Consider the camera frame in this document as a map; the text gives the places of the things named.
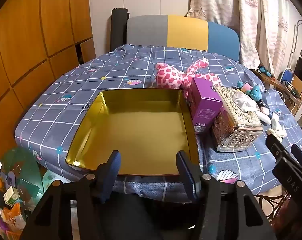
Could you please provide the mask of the white soft toys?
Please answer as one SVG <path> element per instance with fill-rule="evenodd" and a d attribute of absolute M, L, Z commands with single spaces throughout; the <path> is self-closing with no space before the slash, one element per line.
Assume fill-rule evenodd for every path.
<path fill-rule="evenodd" d="M 259 111 L 255 112 L 257 117 L 265 124 L 269 125 L 267 129 L 268 135 L 274 135 L 279 142 L 287 136 L 285 127 L 279 123 L 279 116 L 276 113 L 270 111 L 267 107 L 260 107 Z"/>

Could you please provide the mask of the blue plush toy pink hat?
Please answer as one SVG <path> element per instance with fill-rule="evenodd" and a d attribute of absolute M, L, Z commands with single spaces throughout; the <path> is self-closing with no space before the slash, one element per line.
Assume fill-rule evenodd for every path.
<path fill-rule="evenodd" d="M 261 101 L 262 93 L 259 85 L 251 86 L 249 83 L 243 83 L 238 81 L 237 83 L 238 89 L 249 96 L 256 102 Z"/>

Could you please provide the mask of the pink spotted plush giraffe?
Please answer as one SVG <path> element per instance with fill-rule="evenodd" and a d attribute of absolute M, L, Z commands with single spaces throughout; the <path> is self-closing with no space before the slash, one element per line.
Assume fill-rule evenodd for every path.
<path fill-rule="evenodd" d="M 209 80 L 212 84 L 221 86 L 220 78 L 214 73 L 200 74 L 197 71 L 209 66 L 207 58 L 202 58 L 191 64 L 186 72 L 181 72 L 173 66 L 159 62 L 156 64 L 156 85 L 158 88 L 181 89 L 187 99 L 191 81 L 194 77 Z"/>

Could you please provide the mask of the gold metal tin box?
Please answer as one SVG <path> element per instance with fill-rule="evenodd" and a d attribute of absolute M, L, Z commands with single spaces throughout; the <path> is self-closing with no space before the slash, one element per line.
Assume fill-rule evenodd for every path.
<path fill-rule="evenodd" d="M 167 88 L 105 90 L 90 104 L 73 137 L 66 163 L 95 170 L 112 152 L 119 174 L 174 176 L 176 154 L 199 164 L 195 131 L 183 92 Z"/>

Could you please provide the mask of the ornate silver tissue box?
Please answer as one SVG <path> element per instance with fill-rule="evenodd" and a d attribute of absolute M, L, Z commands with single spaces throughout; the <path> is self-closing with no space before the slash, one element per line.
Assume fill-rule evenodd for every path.
<path fill-rule="evenodd" d="M 263 126 L 258 118 L 257 104 L 238 89 L 216 86 L 222 107 L 212 131 L 218 152 L 244 151 L 261 135 Z"/>

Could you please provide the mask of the blue checked bed sheet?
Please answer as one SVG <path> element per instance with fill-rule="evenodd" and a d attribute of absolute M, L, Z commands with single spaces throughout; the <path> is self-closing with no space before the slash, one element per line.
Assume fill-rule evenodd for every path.
<path fill-rule="evenodd" d="M 261 80 L 238 62 L 216 53 L 186 48 L 124 44 L 56 80 L 30 107 L 16 127 L 17 145 L 29 150 L 42 166 L 69 180 L 77 181 L 84 171 L 65 161 L 71 141 L 96 96 L 108 89 L 154 87 L 156 64 L 167 63 L 185 71 L 195 61 L 207 58 L 202 73 L 216 74 L 227 87 L 238 81 L 261 85 Z M 262 133 L 242 152 L 216 152 L 212 137 L 198 139 L 201 170 L 214 178 L 242 180 L 253 194 L 278 185 L 273 176 L 273 155 Z"/>

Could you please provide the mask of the purple cardboard box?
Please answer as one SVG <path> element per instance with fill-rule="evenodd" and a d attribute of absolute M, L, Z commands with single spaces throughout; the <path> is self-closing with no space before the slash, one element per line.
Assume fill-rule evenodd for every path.
<path fill-rule="evenodd" d="M 209 80 L 194 77 L 191 81 L 187 100 L 196 134 L 206 132 L 222 107 L 222 99 Z"/>

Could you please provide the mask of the wooden bedside table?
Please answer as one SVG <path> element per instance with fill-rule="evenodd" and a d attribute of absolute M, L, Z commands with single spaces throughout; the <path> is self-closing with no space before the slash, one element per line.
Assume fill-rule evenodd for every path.
<path fill-rule="evenodd" d="M 280 83 L 277 79 L 271 78 L 266 76 L 265 74 L 262 74 L 258 70 L 253 70 L 252 72 L 260 78 L 260 80 L 264 83 L 264 86 L 266 85 L 272 85 L 279 91 L 283 92 L 287 97 L 289 97 L 294 103 L 298 104 L 300 102 L 299 99 L 295 98 L 292 93 L 287 89 L 285 85 Z"/>

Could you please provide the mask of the blue white chair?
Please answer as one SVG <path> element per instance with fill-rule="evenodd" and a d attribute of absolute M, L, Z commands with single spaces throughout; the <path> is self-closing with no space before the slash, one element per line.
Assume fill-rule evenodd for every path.
<path fill-rule="evenodd" d="M 280 82 L 291 83 L 293 81 L 293 70 L 291 68 L 285 68 L 280 77 Z"/>

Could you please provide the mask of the grey yellow blue headboard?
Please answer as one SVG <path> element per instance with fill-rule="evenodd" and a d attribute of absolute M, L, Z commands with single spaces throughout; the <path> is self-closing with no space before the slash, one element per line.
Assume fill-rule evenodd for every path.
<path fill-rule="evenodd" d="M 127 21 L 127 43 L 197 49 L 239 61 L 240 40 L 224 25 L 177 15 L 143 15 Z"/>

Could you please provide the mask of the wooden wardrobe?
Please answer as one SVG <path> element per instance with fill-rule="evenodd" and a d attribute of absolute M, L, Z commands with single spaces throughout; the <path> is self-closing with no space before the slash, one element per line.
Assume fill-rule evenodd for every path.
<path fill-rule="evenodd" d="M 89 0 L 0 0 L 0 157 L 49 85 L 95 56 Z"/>

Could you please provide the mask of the black rolled mat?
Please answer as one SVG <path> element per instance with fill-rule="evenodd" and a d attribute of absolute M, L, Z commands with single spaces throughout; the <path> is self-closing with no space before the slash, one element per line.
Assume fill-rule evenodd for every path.
<path fill-rule="evenodd" d="M 111 12 L 110 50 L 113 51 L 127 42 L 127 21 L 129 12 L 126 8 L 115 8 Z"/>

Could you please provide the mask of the white patterned curtain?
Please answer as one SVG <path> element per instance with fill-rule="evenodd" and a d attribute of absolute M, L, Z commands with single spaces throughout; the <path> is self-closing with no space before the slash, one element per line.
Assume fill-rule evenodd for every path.
<path fill-rule="evenodd" d="M 264 66 L 275 77 L 284 69 L 290 0 L 190 0 L 187 15 L 227 26 L 239 36 L 238 61 Z"/>

